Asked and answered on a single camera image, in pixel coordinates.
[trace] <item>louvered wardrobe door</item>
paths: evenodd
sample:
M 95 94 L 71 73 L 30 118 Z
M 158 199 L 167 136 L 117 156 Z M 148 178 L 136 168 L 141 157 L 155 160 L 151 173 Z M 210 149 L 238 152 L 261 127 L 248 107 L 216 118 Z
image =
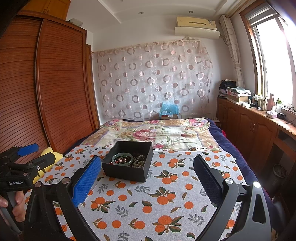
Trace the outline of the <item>louvered wardrobe door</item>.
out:
M 15 18 L 0 38 L 0 152 L 13 146 L 48 147 L 35 90 L 35 54 L 41 20 Z
M 51 147 L 63 153 L 93 131 L 86 94 L 85 32 L 44 20 L 37 95 Z

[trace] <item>air conditioner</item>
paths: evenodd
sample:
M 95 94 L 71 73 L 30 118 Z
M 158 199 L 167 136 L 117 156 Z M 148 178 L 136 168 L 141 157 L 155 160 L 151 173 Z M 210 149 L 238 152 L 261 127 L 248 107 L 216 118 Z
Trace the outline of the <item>air conditioner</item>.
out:
M 220 32 L 217 31 L 214 21 L 202 18 L 177 17 L 175 35 L 218 39 Z

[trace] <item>bed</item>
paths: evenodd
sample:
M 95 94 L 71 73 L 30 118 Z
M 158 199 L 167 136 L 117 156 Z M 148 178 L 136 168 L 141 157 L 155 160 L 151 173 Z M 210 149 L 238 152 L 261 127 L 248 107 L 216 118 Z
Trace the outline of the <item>bed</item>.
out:
M 209 166 L 237 183 L 251 184 L 256 176 L 239 151 L 213 121 L 206 118 L 129 122 L 112 120 L 80 141 L 40 179 L 45 184 L 71 177 L 93 155 L 101 158 L 118 140 L 151 141 L 154 155 L 145 183 L 98 175 L 79 209 L 100 240 L 194 240 L 203 230 L 216 204 L 209 201 L 193 170 L 193 159 L 201 154 Z M 30 192 L 26 194 L 28 203 Z M 277 212 L 265 193 L 272 233 L 280 231 Z M 56 213 L 67 237 L 75 239 L 58 203 Z M 225 238 L 235 223 L 236 204 L 222 234 Z

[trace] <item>navy blue bedding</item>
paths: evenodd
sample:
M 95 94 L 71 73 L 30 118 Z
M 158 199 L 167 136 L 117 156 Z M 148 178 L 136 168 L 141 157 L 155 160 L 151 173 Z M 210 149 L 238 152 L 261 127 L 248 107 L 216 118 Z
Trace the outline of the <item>navy blue bedding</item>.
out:
M 239 150 L 223 135 L 222 130 L 215 125 L 215 123 L 207 119 L 211 126 L 209 127 L 209 131 L 211 135 L 215 138 L 219 146 L 230 153 L 234 158 L 236 158 L 236 163 L 242 172 L 242 175 L 247 183 L 247 185 L 252 185 L 254 181 L 258 181 L 256 178 L 254 172 L 250 169 L 247 162 L 239 152 Z M 283 230 L 283 227 L 281 223 L 279 222 L 280 218 L 278 215 L 278 212 L 275 208 L 275 206 L 272 203 L 272 200 L 269 198 L 268 194 L 264 191 L 264 196 L 266 199 L 266 203 L 268 206 L 269 216 L 270 216 L 270 223 L 271 227 L 274 228 L 277 232 L 281 232 Z

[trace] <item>window curtain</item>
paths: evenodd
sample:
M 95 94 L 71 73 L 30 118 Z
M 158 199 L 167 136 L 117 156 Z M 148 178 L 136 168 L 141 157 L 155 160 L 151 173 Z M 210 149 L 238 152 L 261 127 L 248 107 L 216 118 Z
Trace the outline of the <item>window curtain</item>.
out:
M 235 35 L 234 28 L 232 26 L 230 18 L 226 17 L 225 15 L 222 15 L 220 17 L 220 23 L 234 65 L 236 81 L 238 82 L 238 85 L 240 87 L 244 88 L 244 80 L 242 77 L 242 70 L 240 67 L 239 47 L 237 44 L 237 37 Z
M 181 115 L 210 115 L 212 62 L 201 41 L 157 42 L 95 54 L 95 85 L 106 117 L 151 120 L 158 118 L 163 103 L 178 105 Z

